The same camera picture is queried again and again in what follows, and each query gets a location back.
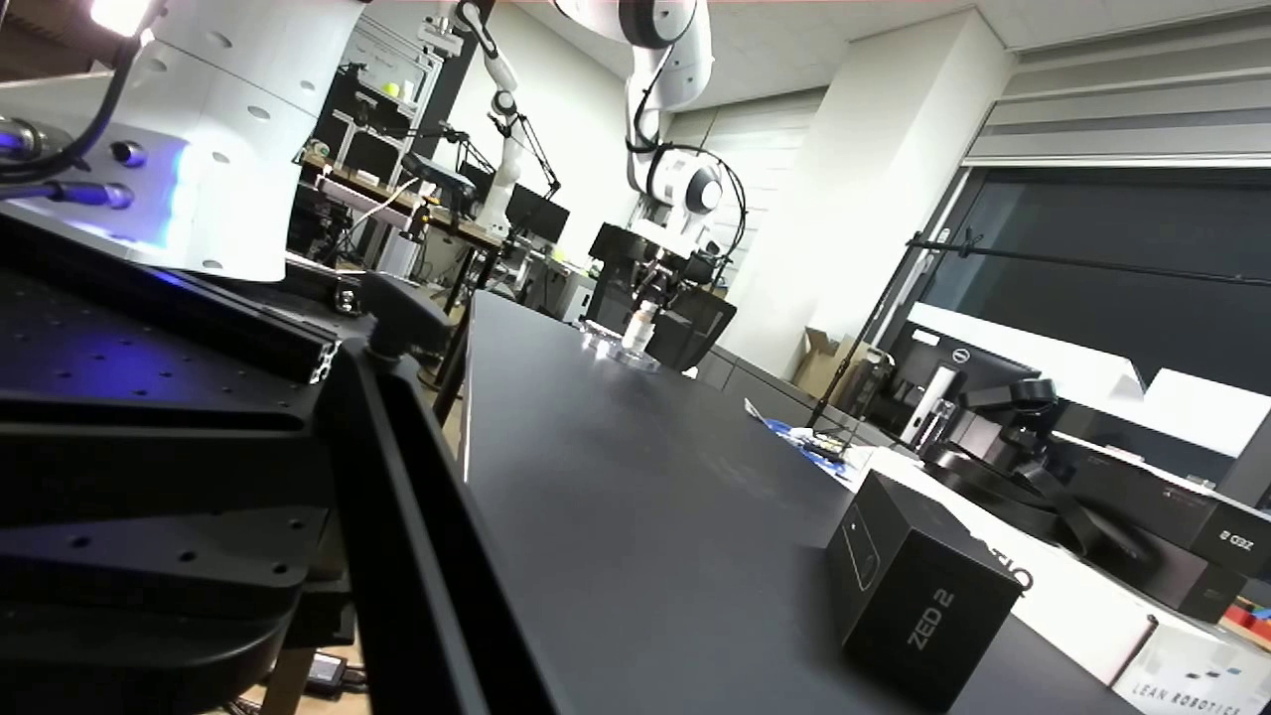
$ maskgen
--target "monitor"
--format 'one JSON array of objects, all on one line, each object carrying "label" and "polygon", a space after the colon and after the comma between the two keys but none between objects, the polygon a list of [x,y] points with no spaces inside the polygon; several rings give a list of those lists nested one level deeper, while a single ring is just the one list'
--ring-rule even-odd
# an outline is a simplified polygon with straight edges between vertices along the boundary
[{"label": "monitor", "polygon": [[318,125],[314,125],[314,137],[328,145],[328,157],[342,153],[346,135],[349,135],[349,124],[336,119],[334,112],[326,112],[326,115],[318,119]]},{"label": "monitor", "polygon": [[508,221],[517,234],[554,242],[566,221],[566,212],[528,185],[517,185],[508,202]]},{"label": "monitor", "polygon": [[635,261],[656,258],[656,250],[659,250],[659,247],[649,247],[643,234],[604,221],[604,226],[594,229],[587,254],[591,254],[594,261],[635,264]]},{"label": "monitor", "polygon": [[394,181],[395,157],[399,157],[395,143],[358,129],[349,143],[346,168],[375,173],[382,181]]},{"label": "monitor", "polygon": [[1008,389],[1024,378],[1036,378],[1031,364],[1008,360],[999,355],[978,351],[967,341],[958,341],[947,335],[904,324],[893,341],[893,373],[885,389],[876,389],[872,405],[867,407],[871,422],[896,437],[909,425],[909,411],[934,386],[935,368],[953,368],[953,386],[946,402],[962,402],[979,389]]}]

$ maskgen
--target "white pillar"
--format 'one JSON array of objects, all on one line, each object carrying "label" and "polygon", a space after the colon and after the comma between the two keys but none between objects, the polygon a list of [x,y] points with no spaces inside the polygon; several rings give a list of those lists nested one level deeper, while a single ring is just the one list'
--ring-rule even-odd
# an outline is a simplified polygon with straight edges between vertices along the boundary
[{"label": "white pillar", "polygon": [[855,335],[1008,71],[978,12],[855,42],[753,234],[721,347],[787,378],[810,320]]}]

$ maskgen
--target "black table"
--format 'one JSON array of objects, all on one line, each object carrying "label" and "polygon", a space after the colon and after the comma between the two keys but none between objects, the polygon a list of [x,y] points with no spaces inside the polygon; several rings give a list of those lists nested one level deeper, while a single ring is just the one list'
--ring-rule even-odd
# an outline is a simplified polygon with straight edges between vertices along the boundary
[{"label": "black table", "polygon": [[[463,407],[477,521],[573,712],[909,712],[835,652],[819,547],[849,494],[737,402],[477,292]],[[1008,619],[953,712],[1133,708]]]}]

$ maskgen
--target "cardboard box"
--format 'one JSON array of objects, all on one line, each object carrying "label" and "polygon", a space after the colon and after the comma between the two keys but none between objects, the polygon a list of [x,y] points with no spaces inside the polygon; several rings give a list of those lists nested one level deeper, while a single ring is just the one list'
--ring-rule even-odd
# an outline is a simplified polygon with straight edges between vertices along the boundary
[{"label": "cardboard box", "polygon": [[802,328],[790,386],[807,398],[820,398],[828,389],[839,364],[847,360],[847,355],[849,355],[849,339],[828,341],[828,335],[820,335],[820,328]]},{"label": "cardboard box", "polygon": [[1261,715],[1271,708],[1271,654],[1220,622],[1183,619],[1133,588],[1031,540],[893,449],[849,449],[849,487],[872,467],[939,500],[995,561],[1027,580],[1012,615],[1057,652],[1153,715]]}]

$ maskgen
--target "chair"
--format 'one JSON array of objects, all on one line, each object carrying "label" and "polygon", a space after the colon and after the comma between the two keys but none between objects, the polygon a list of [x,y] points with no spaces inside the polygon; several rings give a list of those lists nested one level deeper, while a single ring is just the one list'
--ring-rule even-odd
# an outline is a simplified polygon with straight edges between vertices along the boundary
[{"label": "chair", "polygon": [[587,320],[591,324],[604,324],[612,335],[624,335],[628,328],[628,316],[635,315],[635,268],[624,264],[624,261],[604,261],[599,276],[594,276],[594,290],[591,290],[591,303],[587,303]]},{"label": "chair", "polygon": [[689,368],[710,355],[735,315],[737,306],[701,284],[689,284],[675,292],[668,309],[659,309],[645,355],[668,368]]}]

